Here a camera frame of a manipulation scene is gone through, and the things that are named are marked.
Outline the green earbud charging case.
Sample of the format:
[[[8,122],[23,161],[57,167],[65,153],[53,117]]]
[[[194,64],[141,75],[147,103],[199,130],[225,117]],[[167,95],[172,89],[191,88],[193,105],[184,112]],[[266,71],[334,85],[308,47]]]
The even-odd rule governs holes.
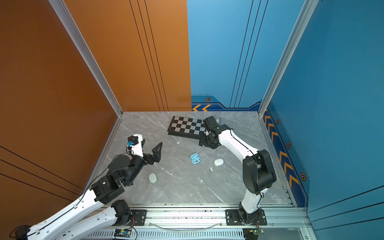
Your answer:
[[[157,175],[155,173],[150,173],[148,178],[152,184],[155,184],[158,181]]]

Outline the white earbud charging case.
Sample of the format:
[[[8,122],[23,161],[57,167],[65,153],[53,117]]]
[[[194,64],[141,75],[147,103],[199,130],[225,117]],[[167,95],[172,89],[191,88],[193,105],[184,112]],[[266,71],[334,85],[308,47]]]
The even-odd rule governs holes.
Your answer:
[[[222,166],[224,164],[224,160],[223,159],[216,159],[215,161],[214,161],[214,165],[216,166],[216,167],[218,167],[218,166]]]

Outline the blue earbud charging case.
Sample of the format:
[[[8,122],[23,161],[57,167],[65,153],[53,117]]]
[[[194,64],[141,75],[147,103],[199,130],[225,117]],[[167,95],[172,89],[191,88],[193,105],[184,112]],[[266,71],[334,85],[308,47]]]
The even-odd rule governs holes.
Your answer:
[[[191,163],[192,163],[193,165],[196,165],[196,164],[198,164],[198,163],[201,162],[201,158],[200,158],[200,156],[199,156],[198,153],[192,154],[192,155],[190,156],[190,159],[191,159]]]

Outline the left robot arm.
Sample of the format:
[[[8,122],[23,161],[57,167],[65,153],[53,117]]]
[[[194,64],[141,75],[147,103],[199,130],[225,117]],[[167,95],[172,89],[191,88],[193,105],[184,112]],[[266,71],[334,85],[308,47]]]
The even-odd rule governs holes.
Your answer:
[[[62,210],[33,225],[16,227],[10,238],[15,240],[77,240],[103,227],[125,225],[132,212],[124,200],[118,200],[126,187],[133,185],[146,165],[161,160],[163,144],[157,144],[151,154],[143,152],[144,140],[129,141],[126,153],[116,156],[107,167],[107,173],[75,201]]]

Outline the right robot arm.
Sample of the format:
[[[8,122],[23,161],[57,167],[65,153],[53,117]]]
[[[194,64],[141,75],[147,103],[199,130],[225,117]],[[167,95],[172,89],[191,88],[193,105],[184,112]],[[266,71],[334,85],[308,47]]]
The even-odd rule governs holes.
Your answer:
[[[258,150],[240,137],[227,125],[219,125],[214,117],[203,120],[206,134],[201,134],[199,145],[216,149],[224,146],[242,163],[243,182],[247,188],[239,204],[238,215],[244,225],[267,225],[264,210],[260,207],[266,192],[277,180],[271,155],[267,150]]]

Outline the black and silver chessboard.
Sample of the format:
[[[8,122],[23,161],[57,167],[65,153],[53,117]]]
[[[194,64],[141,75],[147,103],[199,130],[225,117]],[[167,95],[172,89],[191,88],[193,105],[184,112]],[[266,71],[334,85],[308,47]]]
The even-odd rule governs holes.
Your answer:
[[[173,116],[167,132],[172,136],[190,139],[199,139],[207,134],[203,120],[179,116]]]

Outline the left green circuit board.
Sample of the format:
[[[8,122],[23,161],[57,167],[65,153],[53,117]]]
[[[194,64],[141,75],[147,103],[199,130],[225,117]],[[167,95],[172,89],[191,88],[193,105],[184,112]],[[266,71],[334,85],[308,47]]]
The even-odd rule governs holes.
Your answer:
[[[132,229],[115,229],[115,238],[130,238],[132,235]]]

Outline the green circuit board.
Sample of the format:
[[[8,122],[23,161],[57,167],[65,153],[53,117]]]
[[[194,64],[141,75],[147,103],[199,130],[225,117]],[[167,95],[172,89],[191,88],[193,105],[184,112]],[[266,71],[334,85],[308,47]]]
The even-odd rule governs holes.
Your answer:
[[[132,235],[132,229],[115,229],[115,238],[130,238]]]
[[[250,230],[250,234],[253,234],[253,235],[260,235],[260,234],[263,234],[265,231],[258,227],[258,228],[253,228]]]

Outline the right green circuit board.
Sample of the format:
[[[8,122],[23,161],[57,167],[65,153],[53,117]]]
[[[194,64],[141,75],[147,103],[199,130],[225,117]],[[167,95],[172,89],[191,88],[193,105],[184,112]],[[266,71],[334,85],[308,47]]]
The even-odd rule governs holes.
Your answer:
[[[258,228],[253,228],[250,230],[250,234],[253,234],[253,235],[260,235],[260,234],[263,234],[265,231],[258,227]]]

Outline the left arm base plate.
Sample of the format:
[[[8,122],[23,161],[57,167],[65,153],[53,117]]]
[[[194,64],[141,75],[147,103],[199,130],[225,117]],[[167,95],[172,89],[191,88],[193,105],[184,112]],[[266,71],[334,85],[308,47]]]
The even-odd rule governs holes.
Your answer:
[[[144,209],[131,210],[131,213],[129,215],[118,217],[117,221],[113,224],[113,226],[123,226],[123,227],[144,226],[147,218],[147,213],[148,211]]]

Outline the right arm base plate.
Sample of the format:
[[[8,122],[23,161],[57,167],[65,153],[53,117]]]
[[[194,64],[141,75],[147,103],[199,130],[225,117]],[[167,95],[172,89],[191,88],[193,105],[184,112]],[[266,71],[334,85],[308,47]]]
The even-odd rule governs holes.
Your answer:
[[[268,224],[265,212],[259,208],[254,213],[248,214],[244,210],[226,210],[228,226],[266,226]]]

